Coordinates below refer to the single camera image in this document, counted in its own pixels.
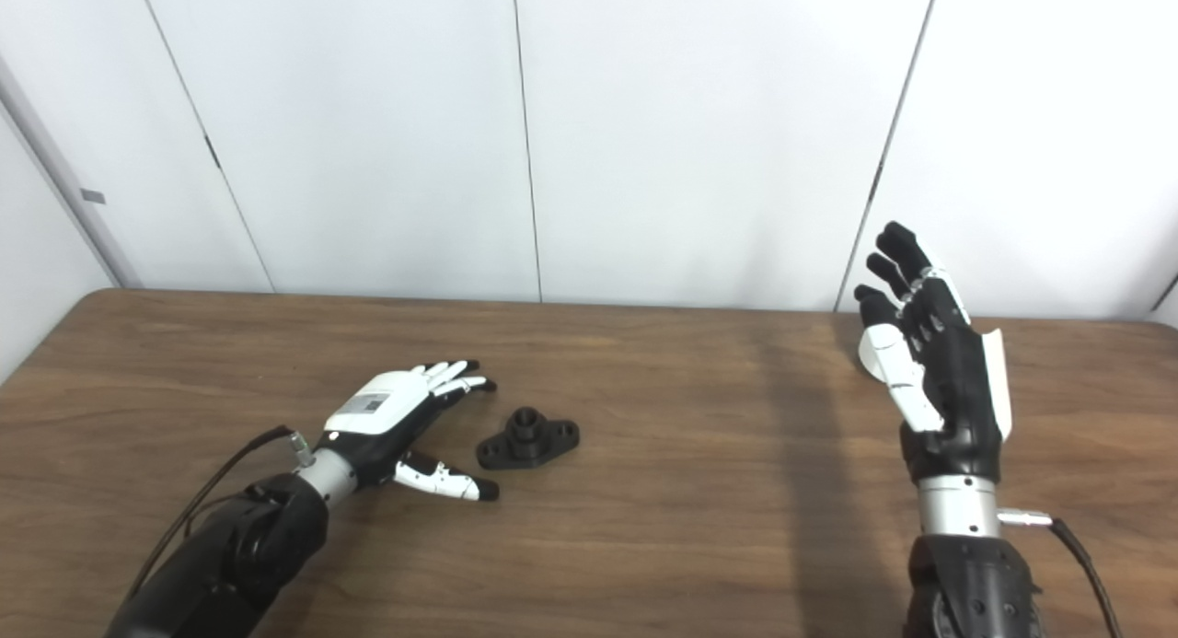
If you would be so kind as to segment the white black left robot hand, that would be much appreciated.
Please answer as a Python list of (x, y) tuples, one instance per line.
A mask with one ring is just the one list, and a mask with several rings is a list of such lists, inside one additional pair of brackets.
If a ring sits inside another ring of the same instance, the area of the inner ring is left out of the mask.
[(417, 365), (370, 379), (342, 404), (312, 448), (302, 476), (327, 506), (389, 481), (468, 501), (497, 501), (496, 481), (466, 474), (413, 448), (438, 417), (464, 396), (497, 387), (474, 360)]

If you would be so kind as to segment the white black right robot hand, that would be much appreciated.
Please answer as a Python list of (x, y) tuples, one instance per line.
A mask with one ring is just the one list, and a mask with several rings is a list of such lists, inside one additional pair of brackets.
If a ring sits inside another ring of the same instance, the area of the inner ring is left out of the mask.
[(858, 285), (860, 361), (902, 416), (900, 446), (909, 481), (937, 476), (1001, 479), (1012, 403), (1000, 331), (980, 333), (952, 277), (893, 220), (876, 237), (867, 268), (887, 293)]

